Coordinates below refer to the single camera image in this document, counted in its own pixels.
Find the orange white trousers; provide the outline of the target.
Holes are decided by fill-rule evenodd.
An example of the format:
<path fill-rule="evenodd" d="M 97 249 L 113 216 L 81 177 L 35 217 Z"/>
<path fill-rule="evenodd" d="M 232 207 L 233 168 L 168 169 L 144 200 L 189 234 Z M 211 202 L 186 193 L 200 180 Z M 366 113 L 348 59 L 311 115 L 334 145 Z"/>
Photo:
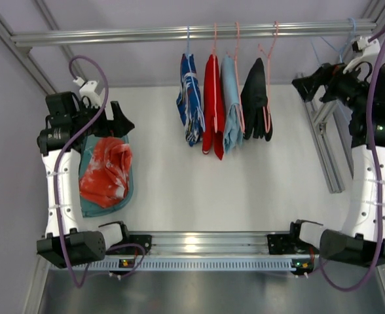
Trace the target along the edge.
<path fill-rule="evenodd" d="M 99 139 L 79 179 L 81 196 L 103 209 L 120 203 L 130 191 L 132 150 L 116 137 Z"/>

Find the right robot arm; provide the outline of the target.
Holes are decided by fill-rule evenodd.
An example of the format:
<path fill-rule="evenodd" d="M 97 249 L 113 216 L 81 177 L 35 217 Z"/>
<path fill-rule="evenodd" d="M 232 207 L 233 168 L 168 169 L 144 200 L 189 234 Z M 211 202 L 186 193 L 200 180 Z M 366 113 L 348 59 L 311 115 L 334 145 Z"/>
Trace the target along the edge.
<path fill-rule="evenodd" d="M 360 68 L 344 68 L 343 63 L 325 63 L 312 75 L 292 81 L 303 101 L 312 101 L 323 86 L 321 102 L 339 100 L 352 112 L 354 174 L 344 224 L 336 231 L 302 220 L 299 239 L 316 247 L 324 260 L 368 268 L 385 264 L 385 63 L 378 70 L 371 105 L 370 84 L 359 80 Z"/>

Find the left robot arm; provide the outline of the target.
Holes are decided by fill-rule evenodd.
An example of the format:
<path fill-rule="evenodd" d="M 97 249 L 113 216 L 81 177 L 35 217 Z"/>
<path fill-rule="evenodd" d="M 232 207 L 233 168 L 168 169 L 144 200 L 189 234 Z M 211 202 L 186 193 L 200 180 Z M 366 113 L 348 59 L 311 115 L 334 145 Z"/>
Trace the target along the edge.
<path fill-rule="evenodd" d="M 134 124 L 117 101 L 112 119 L 73 92 L 45 98 L 48 115 L 37 138 L 48 184 L 48 222 L 37 254 L 57 268 L 103 260 L 129 242 L 122 221 L 93 228 L 85 219 L 112 213 L 132 191 L 132 152 L 126 135 Z"/>

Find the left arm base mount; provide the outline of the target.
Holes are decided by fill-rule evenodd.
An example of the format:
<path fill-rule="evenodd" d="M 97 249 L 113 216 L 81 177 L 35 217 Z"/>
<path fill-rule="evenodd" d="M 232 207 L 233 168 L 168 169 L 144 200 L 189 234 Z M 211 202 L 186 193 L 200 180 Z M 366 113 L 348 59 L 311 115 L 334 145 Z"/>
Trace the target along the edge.
<path fill-rule="evenodd" d="M 143 232 L 132 232 L 128 237 L 127 243 L 130 246 L 124 249 L 124 253 L 134 257 L 141 257 L 151 250 L 153 236 Z"/>

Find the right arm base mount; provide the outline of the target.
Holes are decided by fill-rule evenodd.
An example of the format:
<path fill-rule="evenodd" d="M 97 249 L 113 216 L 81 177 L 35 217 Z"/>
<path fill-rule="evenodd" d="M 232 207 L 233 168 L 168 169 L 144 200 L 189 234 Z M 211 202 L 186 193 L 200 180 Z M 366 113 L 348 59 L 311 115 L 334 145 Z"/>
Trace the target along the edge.
<path fill-rule="evenodd" d="M 291 234 L 268 234 L 268 251 L 271 255 L 308 254 L 308 247 Z"/>

